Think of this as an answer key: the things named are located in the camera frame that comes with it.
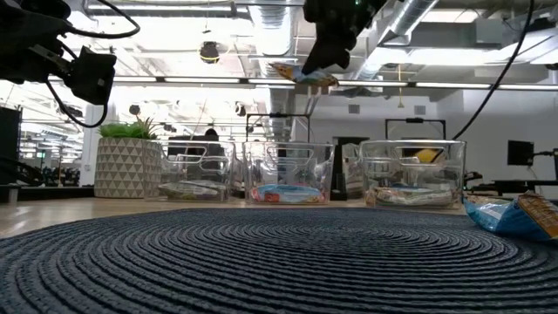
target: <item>black cable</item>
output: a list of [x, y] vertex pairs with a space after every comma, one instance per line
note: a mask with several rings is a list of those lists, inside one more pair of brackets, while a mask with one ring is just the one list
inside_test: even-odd
[[100, 126], [101, 124], [103, 124], [103, 122], [105, 122], [106, 114], [108, 112], [108, 105], [107, 104], [103, 104], [103, 114], [101, 115], [101, 119], [99, 119], [99, 121], [95, 124], [87, 125], [87, 124], [81, 122], [80, 120], [76, 119], [76, 117], [74, 117], [73, 115], [71, 115], [71, 113], [68, 111], [68, 109], [66, 108], [66, 106], [62, 102], [62, 99], [60, 99], [60, 97], [58, 96], [58, 94], [56, 93], [54, 88], [52, 88], [51, 82], [46, 81], [44, 83], [46, 84], [46, 86], [51, 91], [52, 96], [54, 97], [54, 99], [58, 102], [58, 105], [60, 106], [60, 111], [62, 113], [65, 113], [68, 116], [68, 118], [70, 118], [70, 120], [74, 121], [78, 125], [80, 125], [82, 127], [85, 127], [85, 128], [94, 128], [94, 127]]
[[124, 33], [120, 33], [120, 34], [102, 34], [102, 33], [96, 33], [96, 32], [90, 32], [90, 31], [82, 31], [82, 30], [78, 30], [76, 28], [74, 28], [73, 26], [70, 26], [70, 29], [68, 30], [68, 32], [72, 33], [72, 34], [76, 34], [76, 35], [80, 35], [80, 36], [86, 36], [89, 38], [101, 38], [101, 39], [121, 39], [121, 38], [129, 38], [137, 33], [140, 32], [140, 26], [136, 23], [136, 21], [134, 21], [131, 17], [129, 17], [126, 13], [124, 13], [121, 9], [117, 8], [115, 5], [108, 3], [106, 0], [97, 0], [100, 3], [106, 5], [107, 7], [113, 9], [116, 13], [120, 14], [123, 18], [125, 18], [126, 20], [128, 20], [128, 22], [132, 23], [133, 26], [135, 26], [135, 29], [133, 31], [127, 31]]
[[525, 36], [527, 35], [527, 30], [529, 29], [529, 25], [531, 24], [531, 18], [533, 17], [533, 12], [534, 12], [534, 0], [530, 0], [529, 1], [529, 11], [527, 12], [527, 19], [525, 21], [525, 26], [523, 27], [523, 31], [521, 32], [520, 35], [520, 39], [517, 42], [517, 46], [515, 47], [515, 51], [512, 54], [512, 56], [510, 57], [509, 61], [507, 61], [506, 66], [504, 67], [504, 70], [502, 70], [500, 76], [496, 79], [496, 82], [494, 82], [494, 84], [492, 85], [492, 87], [490, 88], [490, 90], [488, 91], [487, 96], [485, 97], [485, 99], [482, 101], [482, 104], [480, 104], [479, 109], [477, 109], [477, 111], [474, 113], [474, 115], [471, 117], [471, 119], [469, 120], [469, 122], [467, 122], [465, 124], [465, 126], [463, 126], [463, 128], [461, 129], [461, 131], [459, 131], [457, 134], [455, 134], [455, 136], [453, 136], [453, 140], [458, 139], [461, 135], [463, 135], [463, 133], [471, 126], [471, 124], [477, 119], [477, 117], [479, 116], [480, 112], [482, 111], [482, 109], [484, 109], [484, 107], [487, 105], [488, 100], [490, 100], [490, 98], [492, 97], [492, 95], [494, 94], [494, 92], [496, 91], [496, 89], [498, 89], [498, 86], [500, 86], [500, 82], [502, 81], [502, 79], [504, 79], [504, 77], [506, 76], [507, 70], [509, 70], [509, 68], [512, 66], [512, 64], [514, 63], [515, 58], [517, 57], [517, 55], [519, 55], [520, 50], [521, 50], [521, 46], [523, 45], [523, 41], [525, 40]]
[[70, 56], [74, 59], [77, 59], [78, 56], [70, 49], [70, 47], [68, 47], [67, 45], [65, 45], [64, 43], [62, 43], [62, 49], [64, 49], [64, 51], [68, 52], [68, 54], [70, 54]]

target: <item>metal frame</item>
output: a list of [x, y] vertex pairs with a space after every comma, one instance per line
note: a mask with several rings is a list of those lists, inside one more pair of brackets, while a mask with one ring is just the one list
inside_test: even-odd
[[385, 139], [389, 139], [389, 125], [390, 122], [400, 121], [405, 123], [412, 123], [412, 124], [423, 124], [425, 122], [438, 122], [442, 125], [442, 133], [444, 136], [444, 140], [446, 140], [446, 121], [444, 119], [422, 119], [422, 118], [407, 118], [407, 119], [386, 119], [384, 122], [385, 128]]
[[251, 117], [269, 117], [269, 118], [306, 118], [308, 122], [307, 136], [310, 143], [310, 115], [309, 114], [290, 114], [290, 113], [248, 113], [246, 114], [246, 141], [248, 141], [248, 126]]

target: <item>ceiling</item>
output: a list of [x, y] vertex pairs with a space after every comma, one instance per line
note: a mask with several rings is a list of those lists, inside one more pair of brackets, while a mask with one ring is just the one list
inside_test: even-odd
[[[70, 20], [79, 29], [106, 33], [119, 33], [132, 29], [124, 18], [114, 16], [99, 3], [91, 1], [84, 6], [81, 1], [67, 1], [73, 10]], [[301, 8], [295, 6], [292, 7], [292, 18], [289, 20], [291, 23], [287, 30], [290, 31], [289, 38], [292, 43], [289, 51], [282, 56], [275, 57], [262, 54], [262, 47], [273, 49], [273, 44], [279, 43], [280, 36], [277, 33], [277, 37], [268, 38], [266, 44], [263, 44], [262, 32], [253, 23], [254, 6], [246, 4], [266, 3], [266, 0], [235, 1], [235, 13], [231, 12], [231, 3], [223, 4], [222, 2], [219, 4], [208, 2], [208, 5], [199, 5], [199, 3], [192, 5], [192, 2], [181, 0], [112, 2], [117, 3], [119, 7], [128, 8], [126, 13], [141, 26], [139, 34], [132, 38], [119, 40], [68, 35], [63, 40], [76, 53], [79, 53], [82, 45], [88, 46], [95, 52], [114, 53], [118, 57], [115, 67], [117, 76], [261, 77], [266, 74], [262, 72], [262, 63], [270, 61], [303, 63], [309, 55], [316, 37], [314, 24], [306, 22]], [[269, 2], [280, 3], [281, 1], [269, 0]], [[291, 0], [289, 3], [291, 5], [302, 4], [301, 1], [296, 0]], [[440, 0], [413, 31], [408, 46], [386, 45], [374, 50], [371, 38], [376, 29], [365, 30], [360, 34], [356, 47], [351, 51], [349, 68], [343, 70], [338, 66], [333, 66], [327, 70], [335, 73], [339, 78], [353, 79], [355, 72], [361, 69], [368, 56], [372, 55], [373, 58], [369, 63], [378, 63], [375, 79], [493, 82], [500, 74], [501, 65], [513, 49], [513, 47], [506, 48], [506, 46], [513, 43], [513, 37], [516, 35], [514, 30], [516, 27], [520, 27], [521, 17], [524, 17], [527, 5], [528, 0]], [[536, 1], [536, 9], [540, 14], [550, 15], [553, 10], [556, 13], [558, 12], [556, 8], [558, 6], [556, 6], [555, 0]], [[383, 21], [379, 15], [378, 13], [375, 25], [381, 25]], [[507, 19], [505, 23], [502, 23], [503, 18]], [[471, 30], [474, 30], [476, 41], [469, 36], [468, 31]], [[483, 30], [496, 31], [491, 31], [495, 32], [492, 34]], [[541, 42], [547, 45], [544, 47], [545, 52], [539, 52], [539, 54], [548, 55], [549, 51], [558, 51], [558, 31], [552, 36], [555, 40], [536, 38], [533, 39], [531, 45], [540, 45]], [[463, 53], [462, 48], [466, 44], [470, 45], [467, 40], [474, 41], [477, 46], [466, 47], [471, 48], [466, 55], [471, 56], [479, 51], [478, 44], [482, 42], [483, 47], [486, 48], [482, 51], [491, 53], [490, 65], [482, 65], [477, 62], [463, 64], [461, 62], [465, 58], [460, 57], [458, 53]], [[220, 60], [216, 65], [208, 65], [200, 59], [200, 48], [202, 43], [207, 41], [218, 43]], [[459, 50], [452, 44], [459, 45]], [[431, 60], [420, 61], [419, 54], [424, 55], [425, 49], [433, 45], [446, 48], [446, 50], [435, 58], [433, 63]], [[541, 57], [535, 55], [533, 51], [525, 51], [526, 59], [510, 70], [506, 82], [533, 83], [547, 77], [548, 73], [544, 65], [531, 64], [531, 61]], [[68, 106], [85, 112], [87, 104], [84, 101], [74, 97], [68, 89], [60, 84], [55, 85], [55, 88]], [[306, 105], [306, 90], [297, 88], [296, 92], [299, 95], [296, 97], [296, 104], [292, 106], [292, 112], [302, 113]], [[398, 97], [407, 98], [407, 102], [413, 102], [422, 97], [426, 99], [421, 99], [420, 102], [428, 104], [435, 102], [435, 95], [439, 94], [442, 97], [445, 92], [421, 89], [400, 91], [397, 88], [384, 88], [373, 95], [383, 97], [373, 98], [375, 100], [365, 101], [365, 103], [387, 101], [397, 106]], [[43, 85], [13, 86], [0, 81], [1, 103], [4, 103], [5, 106], [21, 106], [24, 109], [24, 119], [31, 123], [56, 127], [76, 136], [82, 134], [80, 127], [65, 123], [67, 118], [57, 113], [58, 107]], [[209, 89], [159, 85], [116, 85], [112, 89], [111, 104], [117, 107], [119, 121], [133, 121], [135, 117], [128, 112], [128, 108], [130, 105], [140, 105], [140, 117], [153, 117], [158, 123], [181, 126], [177, 127], [177, 133], [203, 133], [205, 129], [215, 126], [219, 133], [239, 140], [244, 134], [246, 119], [236, 115], [237, 104], [243, 104], [248, 113], [275, 111], [272, 106], [273, 97], [265, 88]], [[335, 108], [335, 101], [328, 101], [327, 104], [325, 106], [332, 106], [327, 110], [329, 113], [334, 113], [336, 110], [346, 112], [345, 106]], [[369, 106], [365, 109], [367, 114], [361, 115], [359, 119], [375, 115], [400, 114], [391, 114], [385, 110], [385, 107], [382, 110], [380, 112], [374, 110], [373, 106]], [[324, 110], [317, 111], [318, 116], [314, 118], [320, 119], [319, 114], [323, 112]], [[263, 138], [265, 131], [269, 130], [267, 126], [270, 124], [272, 122], [264, 119], [263, 127], [256, 129], [253, 135]], [[162, 131], [162, 128], [160, 132], [164, 136], [172, 135]]]

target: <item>blue snack bag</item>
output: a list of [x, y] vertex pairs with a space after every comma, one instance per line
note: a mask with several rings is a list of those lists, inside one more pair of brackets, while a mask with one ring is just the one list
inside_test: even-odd
[[465, 209], [474, 222], [496, 234], [536, 241], [558, 239], [558, 208], [534, 193], [513, 201], [468, 196]]

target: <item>navy round placemat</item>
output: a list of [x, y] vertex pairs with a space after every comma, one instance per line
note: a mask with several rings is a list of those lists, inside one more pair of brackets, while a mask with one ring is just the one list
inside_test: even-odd
[[0, 312], [558, 313], [558, 247], [467, 217], [192, 209], [0, 240]]

